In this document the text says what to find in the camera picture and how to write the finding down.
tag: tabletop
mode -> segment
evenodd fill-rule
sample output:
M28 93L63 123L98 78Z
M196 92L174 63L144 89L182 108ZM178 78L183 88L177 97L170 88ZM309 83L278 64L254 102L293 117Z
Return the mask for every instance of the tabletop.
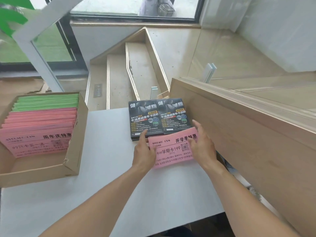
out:
M127 171L135 143L128 108L88 114L78 176L2 188L1 237L37 237ZM146 237L223 212L218 195L194 161L152 169L125 205L111 237Z

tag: white wall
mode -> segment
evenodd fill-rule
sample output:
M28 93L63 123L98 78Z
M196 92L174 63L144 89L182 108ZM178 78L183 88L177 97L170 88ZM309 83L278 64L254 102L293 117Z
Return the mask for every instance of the white wall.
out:
M251 0L205 0L200 24L202 28L236 31Z
M237 32L286 71L315 71L315 10L316 0L252 0Z
M125 37L137 31L139 27L72 27L79 48L90 68L90 60L108 50Z

